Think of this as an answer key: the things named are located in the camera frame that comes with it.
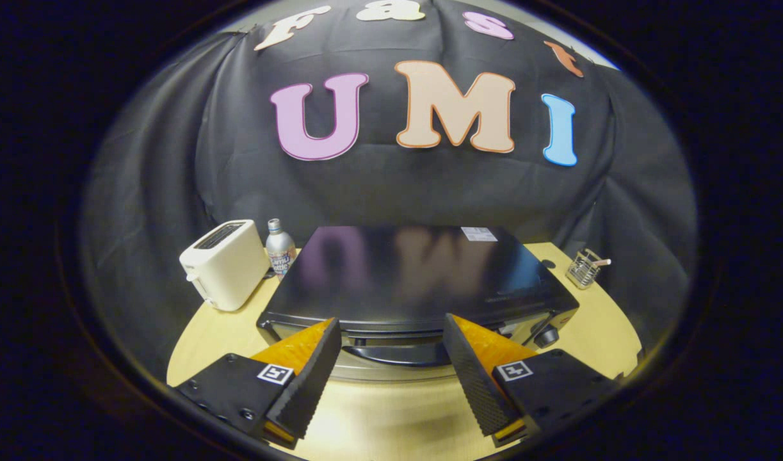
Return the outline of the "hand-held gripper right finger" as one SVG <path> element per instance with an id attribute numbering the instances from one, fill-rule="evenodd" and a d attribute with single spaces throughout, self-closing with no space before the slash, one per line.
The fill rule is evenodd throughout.
<path id="1" fill-rule="evenodd" d="M 479 429 L 497 447 L 560 431 L 618 389 L 561 348 L 537 353 L 453 313 L 443 343 Z"/>

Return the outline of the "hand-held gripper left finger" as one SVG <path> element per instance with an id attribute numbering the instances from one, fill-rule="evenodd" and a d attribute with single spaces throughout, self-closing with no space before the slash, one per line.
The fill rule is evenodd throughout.
<path id="1" fill-rule="evenodd" d="M 307 433 L 341 345 L 339 319 L 329 318 L 250 357 L 222 354 L 175 390 L 248 437 L 295 449 Z"/>

